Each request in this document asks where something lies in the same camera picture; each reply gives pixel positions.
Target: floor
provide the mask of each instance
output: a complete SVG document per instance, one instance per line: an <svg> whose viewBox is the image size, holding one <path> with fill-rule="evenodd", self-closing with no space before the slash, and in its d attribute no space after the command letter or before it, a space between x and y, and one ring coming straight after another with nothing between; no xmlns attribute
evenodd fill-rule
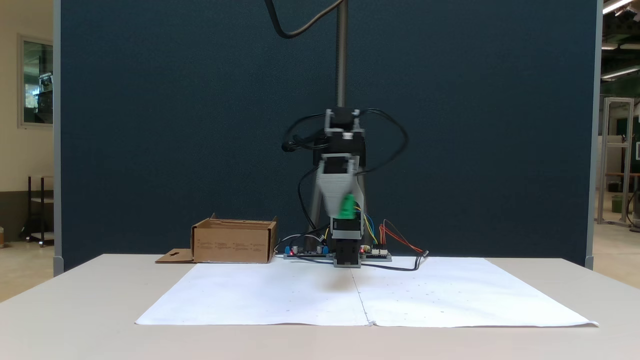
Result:
<svg viewBox="0 0 640 360"><path fill-rule="evenodd" d="M617 220L611 202L605 219ZM13 242L0 249L0 302L53 277L53 246ZM640 288L640 233L616 225L594 225L594 270Z"/></svg>
<svg viewBox="0 0 640 360"><path fill-rule="evenodd" d="M51 279L53 249L24 241L0 249L0 302Z"/></svg>

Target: green object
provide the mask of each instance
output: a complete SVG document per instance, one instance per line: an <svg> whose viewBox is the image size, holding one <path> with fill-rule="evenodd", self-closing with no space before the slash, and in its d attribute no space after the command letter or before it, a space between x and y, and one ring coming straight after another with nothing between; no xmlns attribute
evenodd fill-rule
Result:
<svg viewBox="0 0 640 360"><path fill-rule="evenodd" d="M354 219L356 218L356 200L353 197L353 194L347 194L342 200L342 207L340 208L340 213L335 218L340 219Z"/></svg>
<svg viewBox="0 0 640 360"><path fill-rule="evenodd" d="M622 201L622 195L613 195L611 197L611 211L614 213L622 214L622 207L626 206L627 203Z"/></svg>

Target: cardboard box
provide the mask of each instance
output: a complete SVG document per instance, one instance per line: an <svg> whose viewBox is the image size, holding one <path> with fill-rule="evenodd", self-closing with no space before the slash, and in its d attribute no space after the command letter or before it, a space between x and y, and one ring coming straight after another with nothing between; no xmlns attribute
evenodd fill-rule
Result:
<svg viewBox="0 0 640 360"><path fill-rule="evenodd" d="M277 218L224 220L213 214L191 227L190 249L173 249L156 263L268 263L277 232Z"/></svg>

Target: box flap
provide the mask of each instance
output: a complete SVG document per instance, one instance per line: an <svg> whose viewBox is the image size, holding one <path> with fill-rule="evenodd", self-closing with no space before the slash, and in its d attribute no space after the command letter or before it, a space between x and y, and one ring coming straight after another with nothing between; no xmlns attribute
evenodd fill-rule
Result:
<svg viewBox="0 0 640 360"><path fill-rule="evenodd" d="M173 249L156 260L156 264L160 263L192 263L193 255L191 249Z"/></svg>

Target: tabletop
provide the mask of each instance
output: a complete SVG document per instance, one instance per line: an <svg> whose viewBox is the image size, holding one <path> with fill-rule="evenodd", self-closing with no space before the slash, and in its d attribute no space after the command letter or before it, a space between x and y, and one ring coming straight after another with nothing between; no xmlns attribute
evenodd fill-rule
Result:
<svg viewBox="0 0 640 360"><path fill-rule="evenodd" d="M637 359L640 290L561 259L488 259L600 327L164 326L134 322L193 264L102 255L0 303L1 359Z"/></svg>

